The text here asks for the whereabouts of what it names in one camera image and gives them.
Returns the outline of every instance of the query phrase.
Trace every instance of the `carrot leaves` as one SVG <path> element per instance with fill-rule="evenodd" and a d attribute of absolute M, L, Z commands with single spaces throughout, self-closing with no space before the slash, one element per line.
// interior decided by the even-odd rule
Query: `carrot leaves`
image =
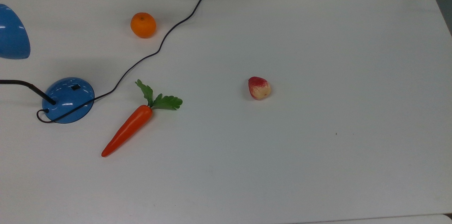
<path fill-rule="evenodd" d="M 135 83 L 142 90 L 149 107 L 176 110 L 180 108 L 180 105 L 182 105 L 182 100 L 178 97 L 163 96 L 163 94 L 159 94 L 155 100 L 152 100 L 153 90 L 149 86 L 144 85 L 140 79 L 138 79 Z"/>

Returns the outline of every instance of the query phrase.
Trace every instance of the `plastic fruit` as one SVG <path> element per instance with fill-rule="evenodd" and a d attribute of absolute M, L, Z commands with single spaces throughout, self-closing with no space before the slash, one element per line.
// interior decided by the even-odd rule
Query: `plastic fruit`
<path fill-rule="evenodd" d="M 154 34 L 157 24 L 150 14 L 140 12 L 132 17 L 130 28 L 137 36 L 146 39 Z"/>
<path fill-rule="evenodd" d="M 256 100 L 266 98 L 272 92 L 268 81 L 257 76 L 248 79 L 248 88 L 250 89 L 250 94 Z"/>

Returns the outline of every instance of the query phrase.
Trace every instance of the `blue lamp shade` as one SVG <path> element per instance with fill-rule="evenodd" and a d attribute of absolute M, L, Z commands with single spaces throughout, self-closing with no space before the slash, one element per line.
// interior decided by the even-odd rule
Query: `blue lamp shade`
<path fill-rule="evenodd" d="M 0 57 L 25 59 L 30 56 L 30 41 L 24 25 L 14 11 L 0 4 Z"/>

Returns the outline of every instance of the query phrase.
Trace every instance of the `power cord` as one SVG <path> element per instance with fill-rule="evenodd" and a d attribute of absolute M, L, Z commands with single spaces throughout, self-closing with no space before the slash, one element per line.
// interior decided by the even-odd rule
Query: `power cord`
<path fill-rule="evenodd" d="M 199 0 L 199 1 L 197 2 L 196 6 L 195 6 L 195 8 L 194 8 L 194 10 L 193 10 L 193 12 L 192 12 L 187 18 L 185 18 L 184 20 L 182 20 L 182 21 L 176 23 L 176 25 L 173 26 L 173 27 L 165 34 L 165 36 L 164 36 L 163 39 L 162 39 L 162 42 L 160 43 L 160 47 L 158 48 L 158 50 L 157 50 L 155 53 L 152 53 L 152 54 L 150 54 L 150 55 L 148 55 L 148 56 L 142 58 L 142 59 L 139 60 L 137 63 L 135 63 L 133 66 L 131 66 L 131 67 L 126 71 L 126 73 L 124 73 L 123 76 L 121 76 L 121 79 L 119 79 L 119 81 L 117 82 L 117 84 L 115 85 L 115 87 L 113 88 L 113 90 L 111 90 L 111 91 L 109 91 L 109 92 L 107 92 L 107 93 L 105 93 L 105 94 L 103 94 L 103 95 L 100 95 L 100 96 L 98 96 L 98 97 L 95 97 L 95 98 L 93 98 L 92 100 L 86 101 L 86 102 L 83 103 L 82 105 L 80 105 L 80 106 L 78 106 L 78 107 L 72 109 L 71 111 L 69 111 L 69 112 L 63 114 L 62 116 L 57 117 L 57 118 L 55 118 L 55 119 L 53 119 L 53 120 L 51 120 L 51 121 L 44 121 L 44 120 L 42 120 L 42 119 L 39 117 L 39 113 L 41 113 L 41 112 L 48 113 L 48 112 L 49 112 L 48 109 L 47 109 L 47 110 L 41 109 L 41 110 L 39 110 L 39 111 L 36 112 L 36 116 L 37 116 L 38 120 L 41 121 L 41 122 L 43 122 L 43 123 L 47 123 L 47 124 L 54 123 L 54 122 L 56 122 L 56 121 L 58 121 L 58 120 L 60 120 L 60 119 L 62 119 L 62 118 L 65 118 L 66 116 L 70 115 L 71 113 L 73 113 L 73 112 L 79 110 L 80 108 L 84 107 L 85 105 L 87 105 L 87 104 L 89 104 L 89 103 L 91 103 L 91 102 L 94 102 L 94 101 L 96 101 L 96 100 L 98 100 L 98 99 L 101 99 L 101 98 L 103 98 L 103 97 L 105 97 L 105 96 L 107 96 L 107 95 L 110 95 L 112 92 L 114 92 L 114 91 L 116 90 L 116 88 L 118 87 L 119 83 L 121 83 L 121 81 L 123 80 L 123 78 L 129 73 L 129 71 L 131 71 L 133 68 L 135 68 L 135 67 L 136 67 L 138 64 L 140 64 L 142 61 L 144 61 L 144 60 L 146 60 L 147 58 L 152 57 L 152 56 L 154 56 L 154 55 L 156 55 L 157 53 L 160 52 L 160 50 L 162 49 L 163 43 L 165 42 L 166 37 L 168 37 L 168 35 L 169 35 L 169 34 L 170 34 L 177 26 L 179 26 L 180 24 L 182 24 L 182 23 L 184 23 L 185 21 L 187 21 L 188 19 L 190 19 L 190 18 L 195 14 L 195 12 L 196 12 L 196 10 L 197 10 L 197 8 L 198 8 L 198 6 L 199 6 L 199 4 L 200 4 L 201 2 L 202 2 L 202 0 Z"/>

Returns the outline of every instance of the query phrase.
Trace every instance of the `black cable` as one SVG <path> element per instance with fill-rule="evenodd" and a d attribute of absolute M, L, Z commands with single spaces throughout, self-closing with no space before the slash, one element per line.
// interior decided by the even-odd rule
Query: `black cable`
<path fill-rule="evenodd" d="M 51 121 L 44 121 L 44 120 L 42 120 L 42 119 L 39 117 L 39 113 L 40 113 L 40 112 L 45 112 L 45 113 L 47 113 L 48 110 L 43 110 L 43 109 L 41 109 L 41 110 L 37 111 L 37 112 L 36 112 L 37 118 L 38 118 L 41 122 L 43 122 L 43 123 L 47 123 L 47 124 L 54 123 L 55 121 L 58 121 L 58 120 L 60 120 L 60 119 L 62 119 L 62 118 L 65 118 L 66 116 L 68 116 L 68 115 L 70 115 L 71 113 L 75 112 L 76 110 L 78 110 L 78 109 L 84 107 L 85 105 L 87 105 L 87 104 L 89 104 L 89 103 L 91 103 L 91 102 L 94 102 L 94 101 L 96 101 L 96 100 L 98 100 L 98 99 L 100 99 L 100 98 L 103 98 L 103 97 L 105 97 L 105 96 L 107 96 L 107 95 L 110 95 L 112 92 L 114 92 L 114 91 L 116 90 L 116 88 L 118 87 L 119 83 L 121 83 L 121 81 L 123 80 L 123 78 L 129 73 L 129 71 L 131 71 L 133 68 L 135 68 L 135 66 L 137 66 L 139 63 L 141 63 L 141 62 L 144 61 L 145 59 L 147 59 L 147 58 L 149 58 L 149 57 L 152 57 L 152 56 L 154 56 L 154 55 L 156 55 L 157 53 L 160 52 L 160 50 L 162 49 L 163 43 L 165 42 L 166 37 L 168 37 L 168 35 L 169 35 L 169 34 L 170 34 L 177 26 L 179 26 L 180 24 L 182 24 L 182 23 L 184 23 L 185 21 L 187 21 L 188 19 L 190 19 L 190 18 L 195 14 L 195 12 L 196 12 L 196 10 L 197 10 L 197 8 L 198 8 L 198 6 L 199 6 L 199 4 L 200 4 L 201 2 L 202 2 L 202 0 L 199 0 L 199 1 L 197 2 L 197 4 L 196 4 L 195 8 L 193 9 L 192 13 L 191 13 L 187 18 L 185 18 L 184 20 L 182 20 L 182 21 L 176 23 L 176 25 L 173 26 L 173 27 L 165 34 L 165 36 L 164 36 L 163 39 L 162 39 L 162 42 L 160 43 L 160 47 L 158 48 L 158 50 L 157 50 L 155 53 L 150 54 L 150 55 L 148 55 L 148 56 L 142 58 L 142 59 L 139 60 L 137 63 L 135 63 L 133 66 L 131 66 L 131 67 L 126 71 L 126 73 L 124 73 L 124 75 L 121 76 L 121 79 L 119 79 L 118 83 L 115 85 L 115 87 L 113 88 L 113 90 L 111 90 L 111 91 L 109 91 L 109 92 L 107 92 L 107 93 L 105 93 L 105 94 L 103 94 L 103 95 L 100 95 L 100 96 L 98 96 L 98 97 L 95 97 L 95 98 L 92 99 L 92 100 L 86 101 L 86 102 L 83 103 L 82 105 L 79 105 L 78 107 L 72 109 L 71 111 L 69 111 L 69 112 L 63 114 L 62 116 L 57 117 L 57 118 L 55 118 L 55 119 L 53 119 L 53 120 L 51 120 Z"/>
<path fill-rule="evenodd" d="M 41 96 L 41 98 L 46 100 L 51 105 L 56 104 L 56 102 L 54 100 L 52 100 L 47 94 L 45 94 L 44 92 L 39 90 L 38 87 L 34 86 L 33 84 L 30 84 L 29 82 L 25 82 L 25 81 L 21 81 L 21 80 L 0 80 L 0 84 L 17 84 L 20 86 L 28 87 L 33 92 L 36 92 L 39 96 Z"/>

